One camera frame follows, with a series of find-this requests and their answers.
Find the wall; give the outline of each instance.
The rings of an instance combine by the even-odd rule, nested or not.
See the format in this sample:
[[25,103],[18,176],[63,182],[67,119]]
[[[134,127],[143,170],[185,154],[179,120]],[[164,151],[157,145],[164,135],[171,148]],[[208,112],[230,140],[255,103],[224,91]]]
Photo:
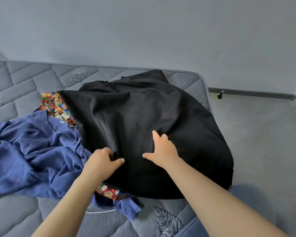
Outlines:
[[296,0],[0,0],[12,60],[195,71],[296,93]]

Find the gray mattress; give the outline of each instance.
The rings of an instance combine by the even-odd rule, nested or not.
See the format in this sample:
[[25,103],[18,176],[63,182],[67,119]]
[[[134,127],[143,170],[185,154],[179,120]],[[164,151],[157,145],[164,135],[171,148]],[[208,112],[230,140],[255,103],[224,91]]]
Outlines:
[[[112,81],[147,70],[150,69],[0,61],[0,122],[32,113],[41,103],[41,93],[78,90],[86,82]],[[163,72],[169,83],[210,108],[202,76],[184,71]],[[14,195],[0,197],[0,236],[30,236],[58,201]],[[171,237],[196,216],[185,199],[138,198],[137,202],[143,209],[134,221],[119,212],[86,214],[77,236]],[[95,206],[89,206],[88,210],[101,211]]]

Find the black cloth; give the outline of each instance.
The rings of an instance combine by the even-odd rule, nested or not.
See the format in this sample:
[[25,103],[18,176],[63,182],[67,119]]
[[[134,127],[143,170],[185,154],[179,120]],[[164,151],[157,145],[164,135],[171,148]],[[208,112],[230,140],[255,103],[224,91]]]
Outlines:
[[153,130],[167,134],[190,166],[225,189],[231,186],[233,158],[212,114],[169,84],[162,71],[85,83],[59,94],[85,148],[109,147],[115,159],[125,159],[105,181],[108,186],[145,198],[183,198],[166,171],[142,157],[154,151]]

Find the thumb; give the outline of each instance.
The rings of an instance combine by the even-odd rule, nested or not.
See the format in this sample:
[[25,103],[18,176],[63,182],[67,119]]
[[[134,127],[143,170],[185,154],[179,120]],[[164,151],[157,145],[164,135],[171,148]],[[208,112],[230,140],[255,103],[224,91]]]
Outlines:
[[143,157],[145,159],[148,159],[148,160],[151,160],[152,161],[152,159],[153,159],[153,153],[144,153],[143,154]]
[[113,164],[115,166],[115,170],[118,169],[124,162],[125,162],[124,158],[120,158],[120,159],[113,161]]

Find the forearm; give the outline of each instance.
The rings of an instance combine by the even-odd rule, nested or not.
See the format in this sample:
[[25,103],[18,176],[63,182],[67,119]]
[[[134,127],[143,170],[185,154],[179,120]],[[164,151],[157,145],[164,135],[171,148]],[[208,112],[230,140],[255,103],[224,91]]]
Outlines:
[[171,162],[166,171],[211,237],[287,236],[181,158]]
[[93,190],[93,186],[78,177],[32,236],[76,236],[86,208],[90,204]]

